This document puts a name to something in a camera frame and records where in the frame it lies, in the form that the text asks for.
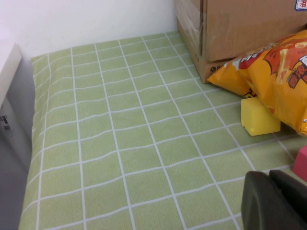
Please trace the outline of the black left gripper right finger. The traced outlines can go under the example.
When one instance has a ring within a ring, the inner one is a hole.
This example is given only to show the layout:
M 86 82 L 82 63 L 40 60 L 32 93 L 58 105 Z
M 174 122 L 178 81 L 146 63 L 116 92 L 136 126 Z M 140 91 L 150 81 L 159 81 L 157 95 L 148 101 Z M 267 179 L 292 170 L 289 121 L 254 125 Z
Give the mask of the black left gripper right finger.
M 307 186 L 280 170 L 270 170 L 269 177 L 293 208 L 307 208 Z

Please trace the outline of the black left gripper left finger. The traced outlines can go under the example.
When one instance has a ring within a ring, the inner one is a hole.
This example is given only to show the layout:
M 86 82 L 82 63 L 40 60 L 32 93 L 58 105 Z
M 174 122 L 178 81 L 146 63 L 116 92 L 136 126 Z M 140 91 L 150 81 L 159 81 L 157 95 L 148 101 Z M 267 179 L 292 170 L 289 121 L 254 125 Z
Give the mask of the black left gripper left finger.
M 293 208 L 263 172 L 246 173 L 241 215 L 245 230 L 305 230 L 307 208 Z

